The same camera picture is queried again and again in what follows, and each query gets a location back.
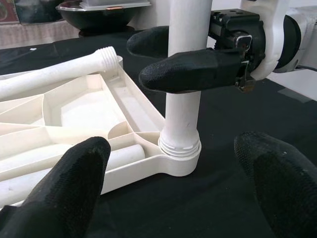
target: robotic arm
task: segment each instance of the robotic arm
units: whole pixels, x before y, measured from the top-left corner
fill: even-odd
[[[273,71],[315,68],[317,7],[289,9],[288,4],[243,0],[241,9],[212,11],[209,36],[216,40],[214,49],[178,53],[152,64],[141,72],[141,84],[168,93],[230,85],[248,92]],[[129,40],[128,50],[165,58],[168,32],[168,27],[141,32]]]

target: black table surface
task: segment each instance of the black table surface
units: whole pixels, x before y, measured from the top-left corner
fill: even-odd
[[[157,61],[129,55],[133,33],[71,39],[0,50],[0,75],[42,68],[114,46],[124,68],[164,115],[165,94],[138,83],[142,68]],[[296,146],[317,164],[317,102],[280,94],[269,80],[248,94],[234,87],[202,92],[198,131],[202,152],[196,170],[175,178],[159,174],[101,196],[89,238],[273,238],[253,190],[234,157],[233,140],[262,131]]]

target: cylindrical tube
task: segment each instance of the cylindrical tube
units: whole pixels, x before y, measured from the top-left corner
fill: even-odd
[[[88,56],[1,80],[0,99],[98,71],[117,70],[117,67],[114,48],[99,49]]]
[[[212,0],[172,0],[168,55],[196,51],[207,46]],[[172,156],[191,156],[199,149],[197,119],[200,92],[167,94],[165,127],[159,140]]]
[[[123,68],[123,58],[121,56],[118,56],[117,59],[118,59],[118,64],[121,66],[121,68]]]
[[[106,171],[113,170],[142,159],[145,159],[145,154],[141,145],[132,145],[120,150],[115,150],[110,154]]]
[[[124,165],[145,159],[145,153],[141,145],[133,145],[112,151],[108,160],[106,171],[119,168]],[[5,205],[18,203],[30,194],[35,185],[51,169],[38,171],[28,175],[8,179],[0,182],[0,208]]]

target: white pipe connector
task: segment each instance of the white pipe connector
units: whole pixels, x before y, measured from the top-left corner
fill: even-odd
[[[0,80],[0,100],[66,79],[110,70],[118,71],[118,58],[113,47],[99,49],[88,56]]]

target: white container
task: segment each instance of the white container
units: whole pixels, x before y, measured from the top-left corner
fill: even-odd
[[[276,68],[281,58],[284,45],[284,18],[289,8],[290,0],[242,0],[240,8],[257,13],[264,22],[265,58],[251,73],[255,80],[269,76]]]
[[[148,0],[83,0],[79,5],[87,11],[95,11],[113,7],[131,8],[150,6],[151,3]]]

